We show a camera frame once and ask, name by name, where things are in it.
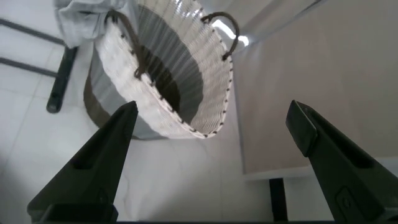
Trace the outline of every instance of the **basket handle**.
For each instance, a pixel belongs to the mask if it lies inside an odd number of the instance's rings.
[[[239,25],[238,25],[238,22],[236,22],[236,20],[230,14],[228,14],[226,12],[214,12],[207,16],[202,17],[200,20],[202,22],[205,22],[206,20],[208,20],[208,22],[210,22],[216,16],[226,17],[227,19],[229,19],[232,22],[232,25],[235,28],[235,39],[234,39],[234,42],[232,43],[231,49],[229,50],[229,52],[226,52],[223,55],[223,60],[226,60],[228,58],[228,56],[230,56],[234,52],[236,46],[238,45],[238,37],[240,34]]]
[[[129,18],[124,15],[121,12],[115,11],[115,10],[110,10],[106,17],[105,21],[107,21],[108,17],[111,16],[113,22],[117,21],[117,18],[119,18],[122,22],[122,24],[125,26],[127,33],[129,34],[130,40],[132,42],[132,51],[131,54],[135,54],[138,60],[138,68],[134,72],[134,76],[138,79],[141,79],[141,75],[145,73],[146,66],[145,66],[145,60],[143,57],[143,53],[141,51],[141,45],[139,43],[138,36],[134,32],[134,29],[132,28]]]

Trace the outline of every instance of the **cloth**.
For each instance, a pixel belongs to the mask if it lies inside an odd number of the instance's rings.
[[[131,21],[137,32],[136,2],[127,0],[53,0],[55,18],[68,47],[94,40],[105,32],[105,17],[114,9]]]

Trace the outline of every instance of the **white and gray basket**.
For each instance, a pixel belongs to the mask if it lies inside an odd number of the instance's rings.
[[[95,40],[84,92],[90,118],[102,126],[121,105],[136,101],[134,138],[214,136],[233,81],[236,21],[224,12],[203,16],[195,0],[137,1],[136,7],[135,25],[111,11],[105,35]],[[210,25],[216,16],[236,29],[231,49]]]

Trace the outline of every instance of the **tile floor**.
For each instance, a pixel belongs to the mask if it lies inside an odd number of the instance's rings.
[[[2,57],[57,70],[60,46],[0,33]],[[97,130],[82,94],[91,53],[80,47],[57,114],[53,78],[0,65],[1,223],[30,223],[27,203]],[[120,220],[272,220],[268,181],[243,179],[234,103],[215,138],[131,141],[115,205]]]

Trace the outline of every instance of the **metal rack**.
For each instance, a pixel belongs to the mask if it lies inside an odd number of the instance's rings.
[[[36,67],[33,65],[28,65],[26,63],[16,62],[16,61],[4,58],[4,57],[0,57],[0,63],[3,63],[5,65],[21,68],[21,69],[28,70],[31,72],[37,72],[42,75],[46,75],[46,76],[50,76],[50,77],[54,77],[55,82],[52,87],[51,94],[50,94],[49,101],[47,103],[46,108],[49,113],[58,113],[62,107],[63,96],[65,95],[65,90],[67,89],[70,72],[72,70],[72,66],[75,61],[75,57],[76,57],[78,48],[75,47],[75,48],[69,49],[68,47],[66,47],[66,45],[62,39],[52,37],[51,35],[44,34],[42,32],[30,29],[25,26],[21,26],[19,24],[15,24],[15,23],[7,21],[5,19],[0,19],[0,25],[7,26],[11,29],[15,29],[15,30],[21,31],[23,33],[33,35],[35,37],[53,42],[55,44],[60,44],[62,46],[65,46],[65,51],[63,53],[61,64],[58,68],[58,72],[53,72],[53,71],[47,70],[45,68],[39,68],[39,67]]]

